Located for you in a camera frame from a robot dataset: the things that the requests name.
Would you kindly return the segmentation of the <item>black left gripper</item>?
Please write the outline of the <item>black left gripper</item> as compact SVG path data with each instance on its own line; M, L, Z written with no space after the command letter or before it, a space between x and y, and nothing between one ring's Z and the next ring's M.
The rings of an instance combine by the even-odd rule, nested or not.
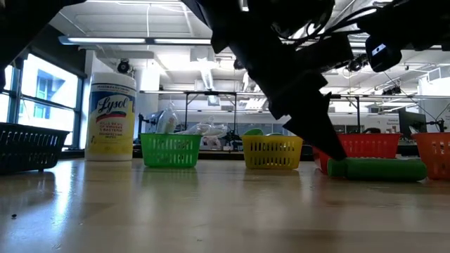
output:
M281 36L327 13L332 5L320 0L181 0L212 31L214 52L231 49L269 102L269 111L283 127L334 160L346 152L328 116L329 95L320 90L322 75L353 57L349 39L334 34L298 49Z

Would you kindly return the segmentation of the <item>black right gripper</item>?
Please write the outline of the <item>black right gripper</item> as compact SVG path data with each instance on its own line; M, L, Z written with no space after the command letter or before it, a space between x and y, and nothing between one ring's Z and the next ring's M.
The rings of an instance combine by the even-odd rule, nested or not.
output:
M428 43L418 34L421 22L412 18L422 10L422 0L394 0L371 14L361 16L356 25L391 48L424 51Z

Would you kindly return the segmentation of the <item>red plastic basket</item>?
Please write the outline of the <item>red plastic basket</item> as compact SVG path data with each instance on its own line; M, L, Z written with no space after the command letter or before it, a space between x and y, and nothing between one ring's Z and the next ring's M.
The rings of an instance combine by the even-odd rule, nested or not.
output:
M350 158L382 158L394 159L397 155L401 134L338 134L347 159Z

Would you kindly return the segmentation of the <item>yellow plastic basket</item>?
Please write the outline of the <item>yellow plastic basket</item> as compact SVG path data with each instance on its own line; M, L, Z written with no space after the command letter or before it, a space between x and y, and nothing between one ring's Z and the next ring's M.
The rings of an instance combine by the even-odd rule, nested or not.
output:
M303 140L297 136L242 136L248 169L296 169Z

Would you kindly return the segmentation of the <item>dark background monitor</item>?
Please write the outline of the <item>dark background monitor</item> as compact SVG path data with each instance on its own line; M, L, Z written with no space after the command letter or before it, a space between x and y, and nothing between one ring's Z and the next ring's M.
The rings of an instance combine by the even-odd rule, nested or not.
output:
M427 131L425 115L407 112L405 110L399 111L399 125L400 132L404 136L409 136L412 133L411 127L418 133L425 133Z

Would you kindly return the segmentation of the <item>orange plastic basket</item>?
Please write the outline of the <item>orange plastic basket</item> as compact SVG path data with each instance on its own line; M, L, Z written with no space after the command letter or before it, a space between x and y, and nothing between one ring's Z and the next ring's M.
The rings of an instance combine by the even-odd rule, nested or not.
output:
M450 181L450 133L412 134L421 161L427 167L427 177Z

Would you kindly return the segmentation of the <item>green plastic basket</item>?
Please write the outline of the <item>green plastic basket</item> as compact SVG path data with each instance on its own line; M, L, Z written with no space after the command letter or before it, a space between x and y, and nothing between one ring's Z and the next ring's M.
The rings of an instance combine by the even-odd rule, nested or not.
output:
M194 167L202 136L141 134L143 163L147 167Z

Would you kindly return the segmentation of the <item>background computer monitor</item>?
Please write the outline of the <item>background computer monitor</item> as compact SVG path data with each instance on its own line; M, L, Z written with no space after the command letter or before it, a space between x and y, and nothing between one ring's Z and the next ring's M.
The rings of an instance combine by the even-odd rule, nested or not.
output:
M153 112L150 113L148 116L146 116L145 121L146 121L146 133L156 133L158 130L158 122L159 119L161 118L162 114L163 114L163 110L158 111L158 112Z

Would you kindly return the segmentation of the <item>black crossbar with light strips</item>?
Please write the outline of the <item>black crossbar with light strips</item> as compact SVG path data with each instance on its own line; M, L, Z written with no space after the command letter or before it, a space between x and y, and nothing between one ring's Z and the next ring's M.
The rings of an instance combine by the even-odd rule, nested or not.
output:
M58 40L63 45L146 45L146 46L212 46L210 39L203 38L140 38L140 37L68 37L59 36ZM245 42L245 45L259 46L258 41ZM351 41L349 45L352 49L365 49L364 42ZM431 51L443 51L441 46L432 46Z

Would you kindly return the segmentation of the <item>yellow white wipes canister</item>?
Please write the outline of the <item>yellow white wipes canister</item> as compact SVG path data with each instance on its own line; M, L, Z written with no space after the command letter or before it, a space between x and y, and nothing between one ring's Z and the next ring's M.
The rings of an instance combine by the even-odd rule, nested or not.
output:
M136 81L124 74L91 76L85 158L88 161L132 159Z

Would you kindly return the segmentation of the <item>black plastic basket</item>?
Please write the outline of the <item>black plastic basket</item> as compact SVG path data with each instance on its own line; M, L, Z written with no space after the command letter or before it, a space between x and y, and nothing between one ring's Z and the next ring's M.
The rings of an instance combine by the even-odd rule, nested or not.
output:
M67 131L0 122L0 175L56 166Z

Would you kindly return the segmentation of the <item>black background workstation frame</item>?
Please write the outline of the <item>black background workstation frame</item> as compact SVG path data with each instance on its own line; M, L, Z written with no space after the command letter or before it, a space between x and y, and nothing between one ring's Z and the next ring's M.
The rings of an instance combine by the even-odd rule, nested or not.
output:
M176 95L176 94L183 94L186 97L189 97L191 94L193 95L202 95L202 96L234 96L235 100L239 96L244 97L265 97L263 93L250 93L250 92L235 92L235 91L140 91L139 93L142 94L169 94L169 95ZM328 93L324 94L324 96L329 97L330 100L341 100L344 98L351 98L354 100L357 100L358 102L362 98L383 98L381 95L368 95L368 94L336 94L336 93Z

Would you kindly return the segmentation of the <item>window with dark frame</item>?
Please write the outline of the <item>window with dark frame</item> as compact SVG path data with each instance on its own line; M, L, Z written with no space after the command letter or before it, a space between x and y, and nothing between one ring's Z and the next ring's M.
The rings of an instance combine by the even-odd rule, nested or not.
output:
M38 56L28 54L2 71L0 122L68 132L65 148L78 148L84 80Z

